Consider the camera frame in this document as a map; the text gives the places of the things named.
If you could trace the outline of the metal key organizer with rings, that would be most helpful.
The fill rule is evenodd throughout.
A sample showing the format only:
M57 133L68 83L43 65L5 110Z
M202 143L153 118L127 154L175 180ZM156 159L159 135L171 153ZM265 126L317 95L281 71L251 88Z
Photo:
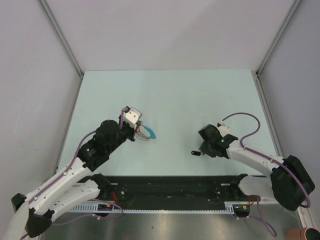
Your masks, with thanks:
M135 138L142 141L150 141L155 140L157 137L155 132L150 127L140 125L135 134Z

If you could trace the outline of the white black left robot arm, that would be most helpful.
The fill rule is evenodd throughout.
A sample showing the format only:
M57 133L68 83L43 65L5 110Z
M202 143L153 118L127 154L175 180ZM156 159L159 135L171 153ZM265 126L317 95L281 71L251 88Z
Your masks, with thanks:
M16 193L11 198L14 216L4 239L38 237L72 207L96 198L107 199L111 188L104 176L95 174L82 186L76 189L72 186L108 161L126 140L135 141L141 125L140 120L126 118L120 118L119 122L105 120L87 133L63 169L28 194Z

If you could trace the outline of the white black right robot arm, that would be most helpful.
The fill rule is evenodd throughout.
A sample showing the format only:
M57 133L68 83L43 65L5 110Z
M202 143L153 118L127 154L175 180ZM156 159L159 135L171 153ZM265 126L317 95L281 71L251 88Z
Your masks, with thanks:
M203 142L200 154L238 161L262 174L262 177L246 175L230 188L231 196L242 201L249 195L274 199L287 210L295 211L304 205L311 206L310 193L315 190L302 162L295 156L273 156L245 146L230 134L225 124L208 124L198 131Z

